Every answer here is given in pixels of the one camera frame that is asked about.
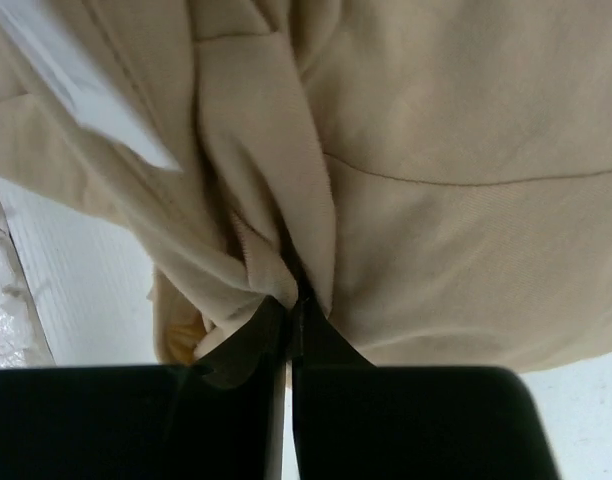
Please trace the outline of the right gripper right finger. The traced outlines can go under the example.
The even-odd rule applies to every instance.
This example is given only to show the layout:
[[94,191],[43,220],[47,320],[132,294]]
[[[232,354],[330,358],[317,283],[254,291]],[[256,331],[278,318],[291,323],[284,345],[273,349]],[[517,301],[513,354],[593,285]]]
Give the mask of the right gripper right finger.
[[304,479],[556,479],[524,383],[481,366],[377,367],[318,303],[293,310],[293,433]]

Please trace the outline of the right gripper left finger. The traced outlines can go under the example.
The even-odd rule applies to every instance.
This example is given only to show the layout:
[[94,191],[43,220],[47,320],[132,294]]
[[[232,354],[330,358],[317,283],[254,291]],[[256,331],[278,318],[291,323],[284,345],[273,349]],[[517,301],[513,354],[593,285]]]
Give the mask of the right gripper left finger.
[[277,479],[286,312],[189,366],[0,370],[0,479]]

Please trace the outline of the beige t shirt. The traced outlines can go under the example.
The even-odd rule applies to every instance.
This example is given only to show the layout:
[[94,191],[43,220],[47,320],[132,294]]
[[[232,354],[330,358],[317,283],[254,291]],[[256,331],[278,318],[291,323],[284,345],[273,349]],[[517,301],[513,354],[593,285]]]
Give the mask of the beige t shirt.
[[159,359],[308,281],[376,364],[612,351],[612,1],[0,1],[0,177],[128,228]]

